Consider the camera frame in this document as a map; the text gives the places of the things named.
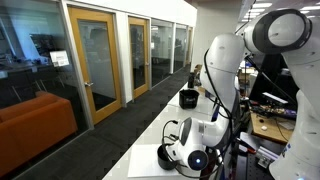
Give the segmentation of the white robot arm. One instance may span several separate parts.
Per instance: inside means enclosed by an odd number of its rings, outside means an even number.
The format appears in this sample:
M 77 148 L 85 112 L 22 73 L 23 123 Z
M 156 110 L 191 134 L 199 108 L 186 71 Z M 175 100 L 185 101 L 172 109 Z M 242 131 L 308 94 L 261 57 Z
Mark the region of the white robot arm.
M 320 180 L 320 17 L 307 17 L 296 9 L 271 11 L 249 21 L 241 35 L 215 37 L 204 54 L 200 81 L 218 99 L 217 119 L 205 122 L 188 118 L 182 122 L 179 138 L 164 147 L 172 161 L 192 170 L 209 163 L 203 150 L 214 147 L 231 124 L 236 90 L 235 75 L 248 55 L 280 55 L 296 85 L 292 101 L 297 107 L 293 134 L 282 154 L 269 165 L 276 180 Z

